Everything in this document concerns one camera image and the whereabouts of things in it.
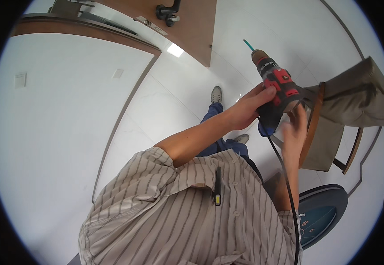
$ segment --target black cable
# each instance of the black cable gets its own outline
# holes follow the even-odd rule
[[[269,134],[267,133],[266,128],[264,127],[263,123],[261,122],[260,117],[258,117],[258,121],[261,123],[265,134],[268,136]],[[295,226],[295,259],[294,259],[294,265],[298,265],[300,241],[299,241],[299,231],[298,231],[298,220],[297,220],[297,214],[295,212],[294,200],[292,198],[292,192],[291,192],[291,188],[289,186],[289,181],[288,181],[288,176],[286,174],[285,164],[283,163],[283,160],[280,157],[279,152],[277,151],[276,147],[274,146],[273,141],[270,139],[270,137],[268,137],[268,139],[269,139],[269,142],[270,142],[271,146],[273,147],[274,152],[277,155],[277,158],[280,161],[280,164],[282,165],[282,169],[283,169],[283,172],[285,174],[286,188],[288,189],[289,201],[291,203],[292,216],[293,216],[293,219],[294,219],[294,226]]]

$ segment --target jeans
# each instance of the jeans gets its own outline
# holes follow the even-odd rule
[[[223,112],[223,105],[221,103],[218,103],[218,102],[212,103],[208,109],[208,113],[205,114],[201,123],[208,120],[212,116],[215,116],[222,112]],[[223,138],[218,139],[215,143],[213,143],[212,145],[205,148],[202,152],[200,152],[197,156],[210,156],[220,151],[225,151],[227,149],[233,149],[233,151],[237,153],[239,156],[248,157],[248,148],[246,147],[245,144],[236,142],[232,139],[228,139],[227,141],[224,141]]]

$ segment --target white sneaker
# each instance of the white sneaker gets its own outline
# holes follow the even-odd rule
[[[240,142],[242,144],[246,144],[246,142],[249,140],[249,135],[247,134],[242,134],[242,135],[239,135],[238,137],[236,137],[235,139],[233,139],[233,141],[235,142]]]
[[[221,103],[221,88],[219,86],[214,87],[213,91],[211,92],[211,103]]]

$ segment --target wall switch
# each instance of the wall switch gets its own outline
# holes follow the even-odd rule
[[[115,73],[113,75],[113,78],[120,78],[121,77],[121,74],[124,72],[124,70],[121,70],[121,69],[117,69],[115,70]]]
[[[27,82],[27,72],[20,72],[15,75],[14,88],[23,88]]]

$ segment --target drill bit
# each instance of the drill bit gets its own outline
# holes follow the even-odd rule
[[[251,48],[251,50],[254,50],[254,48],[252,48],[252,46],[246,40],[244,40],[244,42],[246,43],[246,45],[248,45],[249,48]]]

